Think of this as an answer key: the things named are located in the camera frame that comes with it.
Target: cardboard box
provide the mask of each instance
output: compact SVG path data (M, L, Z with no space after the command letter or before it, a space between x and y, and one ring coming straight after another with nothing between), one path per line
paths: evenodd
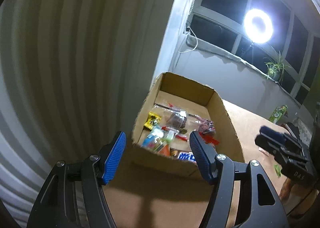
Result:
M244 162L236 131L217 92L209 86L180 75L163 73L156 79L135 121L132 131L132 161L134 163L166 173L202 179L196 164L158 155L140 146L149 133L143 127L148 118L148 113L155 103L163 104L164 102L185 109L187 113L211 119L217 132L215 139L220 142L216 146L216 151L227 155L234 161ZM191 151L188 143L180 145L180 147L178 143L172 143L171 147Z

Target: blue gripper pad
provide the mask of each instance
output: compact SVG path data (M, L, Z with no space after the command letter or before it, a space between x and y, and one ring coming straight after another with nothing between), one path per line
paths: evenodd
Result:
M267 126L262 126L260 128L260 134L264 134L271 139L274 139L276 142L280 143L281 145L285 145L285 139L282 133L274 131L273 129L267 127Z
M125 133L118 131L112 142L104 145L99 152L100 169L103 170L101 184L106 185L113 179L126 145Z
M217 152L212 146L204 142L197 131L191 132L189 140L193 156L195 157L202 178L210 185L213 185L214 177L212 172L215 171L215 165L212 166L212 164L215 163Z

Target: window sill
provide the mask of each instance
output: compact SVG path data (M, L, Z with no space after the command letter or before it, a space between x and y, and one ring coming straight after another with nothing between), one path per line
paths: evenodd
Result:
M186 38L186 44L187 46L189 46L190 48L194 48L196 46L196 38L194 36L188 35ZM233 60L237 63L242 63L244 64L247 68L250 68L252 70L254 70L256 73L260 74L260 76L263 76L265 79L268 79L269 81L272 81L274 83L276 83L281 90L288 96L290 97L290 99L292 99L295 104L300 108L301 104L298 103L281 85L279 82L274 81L271 77L269 77L268 75L266 75L265 73L263 73L261 70L259 70L258 68L256 68L255 66L251 65L250 63L248 63L247 61L243 60L242 58L220 48L217 47L211 43L208 43L204 40L198 39L198 46L196 47L196 49L201 50L201 51L205 51L214 55L218 55L218 56L222 56L225 58L228 58L230 60Z

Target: potted plant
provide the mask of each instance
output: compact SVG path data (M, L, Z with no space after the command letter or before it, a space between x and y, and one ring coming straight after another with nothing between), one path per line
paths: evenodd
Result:
M281 83L283 80L284 69L289 66L284 65L280 51L279 58L277 59L277 61L274 62L270 59L270 62L266 62L266 65L268 67L267 75L271 77L274 81Z

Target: light stand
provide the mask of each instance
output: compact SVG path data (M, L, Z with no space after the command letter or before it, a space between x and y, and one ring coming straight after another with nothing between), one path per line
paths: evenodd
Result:
M254 42L252 42L251 45L245 51L243 51L239 56L242 58L251 50L251 62L250 62L251 65L253 65L253 57L254 57L253 47L254 47Z

